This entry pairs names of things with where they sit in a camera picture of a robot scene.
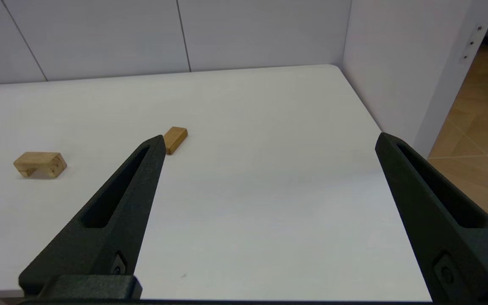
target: floor tile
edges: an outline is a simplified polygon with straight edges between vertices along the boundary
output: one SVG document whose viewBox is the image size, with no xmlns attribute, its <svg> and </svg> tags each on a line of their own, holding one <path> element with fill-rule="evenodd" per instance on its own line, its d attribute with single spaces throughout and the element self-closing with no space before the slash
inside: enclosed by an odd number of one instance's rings
<svg viewBox="0 0 488 305">
<path fill-rule="evenodd" d="M 466 129 L 466 135 L 488 153 L 488 114 L 476 114 Z"/>
<path fill-rule="evenodd" d="M 447 120 L 455 125 L 460 131 L 466 133 L 476 114 L 463 109 L 451 108 L 447 114 Z"/>
<path fill-rule="evenodd" d="M 429 162 L 488 213 L 488 46 L 480 46 Z"/>
<path fill-rule="evenodd" d="M 429 158 L 454 156 L 479 156 L 483 151 L 468 137 L 463 135 L 452 123 L 446 121 L 442 127 Z"/>
<path fill-rule="evenodd" d="M 482 209 L 488 211 L 488 157 L 429 160 L 439 172 Z"/>
</svg>

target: tabletop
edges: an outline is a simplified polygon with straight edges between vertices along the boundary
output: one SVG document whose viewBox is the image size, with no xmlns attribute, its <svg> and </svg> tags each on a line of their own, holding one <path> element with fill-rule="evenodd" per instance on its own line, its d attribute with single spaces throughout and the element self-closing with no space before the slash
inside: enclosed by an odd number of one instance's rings
<svg viewBox="0 0 488 305">
<path fill-rule="evenodd" d="M 0 297 L 132 151 L 170 127 L 135 275 L 143 299 L 422 300 L 374 152 L 328 64 L 0 85 Z M 56 179 L 25 151 L 60 152 Z"/>
</svg>

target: small wooden block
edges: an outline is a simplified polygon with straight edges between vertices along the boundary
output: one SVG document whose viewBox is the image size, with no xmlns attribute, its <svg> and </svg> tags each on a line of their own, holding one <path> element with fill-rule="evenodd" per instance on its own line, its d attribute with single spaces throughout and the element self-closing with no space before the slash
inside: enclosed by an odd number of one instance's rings
<svg viewBox="0 0 488 305">
<path fill-rule="evenodd" d="M 186 128 L 171 127 L 163 136 L 163 139 L 165 139 L 165 147 L 167 148 L 167 155 L 172 155 L 187 136 L 188 130 Z"/>
<path fill-rule="evenodd" d="M 42 170 L 52 178 L 58 177 L 67 167 L 59 152 L 27 151 L 14 161 L 14 167 L 23 177 L 29 177 L 35 170 Z"/>
</svg>

